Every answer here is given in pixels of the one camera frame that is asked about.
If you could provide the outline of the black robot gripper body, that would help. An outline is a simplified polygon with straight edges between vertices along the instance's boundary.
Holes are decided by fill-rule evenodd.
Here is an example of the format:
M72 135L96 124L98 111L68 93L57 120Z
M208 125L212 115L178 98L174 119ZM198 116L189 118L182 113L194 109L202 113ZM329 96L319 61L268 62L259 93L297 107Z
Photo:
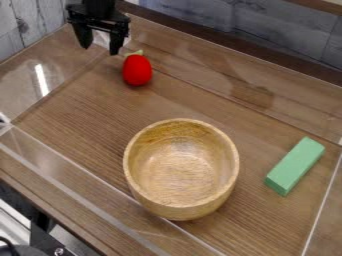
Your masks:
M68 22L77 31L92 29L108 33L128 33L129 18L116 9L116 0L80 0L68 3Z

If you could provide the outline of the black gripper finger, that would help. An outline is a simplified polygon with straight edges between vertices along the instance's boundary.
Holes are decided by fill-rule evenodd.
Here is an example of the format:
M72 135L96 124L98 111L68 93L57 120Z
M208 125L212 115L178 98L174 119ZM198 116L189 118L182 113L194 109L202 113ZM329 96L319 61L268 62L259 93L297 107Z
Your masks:
M126 37L125 30L113 30L109 32L109 54L116 55L124 44L124 39Z
M80 46L88 49L93 41L92 29L84 23L78 22L74 22L72 27Z

